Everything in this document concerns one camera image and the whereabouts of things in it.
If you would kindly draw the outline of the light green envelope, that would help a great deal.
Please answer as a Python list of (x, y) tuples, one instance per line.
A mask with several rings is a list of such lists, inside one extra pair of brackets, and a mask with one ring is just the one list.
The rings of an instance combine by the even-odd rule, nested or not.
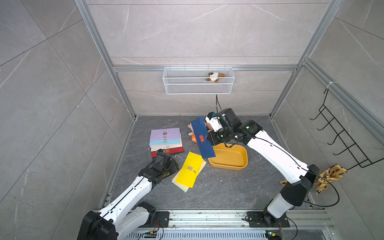
[(181, 185), (181, 184), (178, 184), (175, 181), (172, 181), (172, 183), (175, 184), (178, 188), (180, 188), (184, 192), (187, 192), (189, 190), (189, 187)]

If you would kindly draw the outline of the yellow envelope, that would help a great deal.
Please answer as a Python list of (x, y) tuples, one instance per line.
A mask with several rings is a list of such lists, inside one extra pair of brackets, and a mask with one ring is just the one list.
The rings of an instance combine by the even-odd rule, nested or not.
[(203, 163), (202, 156), (189, 152), (175, 182), (193, 188)]

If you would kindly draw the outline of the yellow plastic storage box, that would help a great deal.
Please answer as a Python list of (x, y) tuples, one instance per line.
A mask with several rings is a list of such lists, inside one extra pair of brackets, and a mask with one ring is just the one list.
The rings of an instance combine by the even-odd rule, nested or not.
[(245, 147), (233, 145), (227, 148), (224, 143), (213, 146), (216, 157), (209, 158), (214, 168), (241, 171), (248, 166), (248, 153)]

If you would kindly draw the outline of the navy blue envelope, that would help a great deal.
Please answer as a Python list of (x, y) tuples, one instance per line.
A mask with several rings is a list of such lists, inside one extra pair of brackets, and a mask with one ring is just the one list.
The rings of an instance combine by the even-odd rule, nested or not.
[(208, 130), (206, 123), (202, 117), (191, 122), (195, 138), (203, 159), (215, 158), (216, 154), (210, 141), (207, 139)]

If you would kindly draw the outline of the tan kraft envelope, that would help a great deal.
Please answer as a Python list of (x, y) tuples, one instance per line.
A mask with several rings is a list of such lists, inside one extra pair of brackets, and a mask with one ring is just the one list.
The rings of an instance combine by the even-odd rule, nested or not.
[[(200, 172), (203, 170), (203, 168), (205, 167), (206, 164), (207, 164), (207, 162), (206, 162), (206, 161), (203, 161), (203, 163), (202, 163), (202, 165), (201, 165), (201, 168), (200, 168), (200, 170), (199, 170), (199, 174), (200, 174)], [(172, 179), (172, 181), (175, 181), (175, 182), (176, 182), (176, 180), (177, 180), (179, 174), (180, 174), (180, 172), (178, 172), (178, 173), (175, 175), (175, 177)]]

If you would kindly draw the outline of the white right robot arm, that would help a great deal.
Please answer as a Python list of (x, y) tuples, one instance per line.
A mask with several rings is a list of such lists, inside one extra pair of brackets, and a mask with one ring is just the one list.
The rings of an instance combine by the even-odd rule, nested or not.
[(298, 160), (255, 121), (241, 122), (234, 114), (209, 113), (206, 117), (209, 132), (207, 139), (213, 146), (228, 142), (242, 143), (268, 160), (287, 180), (279, 194), (263, 210), (262, 221), (272, 227), (287, 211), (301, 206), (321, 176), (316, 165)]

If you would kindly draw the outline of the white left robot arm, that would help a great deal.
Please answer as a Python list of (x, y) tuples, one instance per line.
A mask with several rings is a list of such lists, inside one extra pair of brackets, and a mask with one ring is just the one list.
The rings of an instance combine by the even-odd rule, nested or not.
[(175, 158), (164, 150), (140, 170), (133, 183), (98, 212), (88, 212), (81, 223), (78, 240), (122, 240), (139, 227), (158, 228), (156, 207), (141, 199), (156, 185), (180, 170)]

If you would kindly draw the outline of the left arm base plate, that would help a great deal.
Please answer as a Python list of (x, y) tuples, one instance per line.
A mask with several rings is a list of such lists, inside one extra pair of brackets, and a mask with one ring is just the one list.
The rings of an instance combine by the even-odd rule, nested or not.
[(164, 229), (169, 226), (169, 220), (170, 220), (170, 212), (169, 211), (156, 211), (154, 214), (150, 214), (149, 219), (147, 222), (139, 228), (149, 228), (149, 227), (155, 227), (157, 224), (160, 224), (160, 228), (163, 227)]

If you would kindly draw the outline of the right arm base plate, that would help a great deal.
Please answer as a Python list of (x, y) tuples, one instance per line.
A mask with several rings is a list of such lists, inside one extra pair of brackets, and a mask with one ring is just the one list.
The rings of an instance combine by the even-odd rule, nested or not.
[(251, 228), (288, 228), (289, 220), (286, 214), (280, 218), (270, 216), (269, 213), (263, 211), (249, 211), (244, 220), (249, 223)]

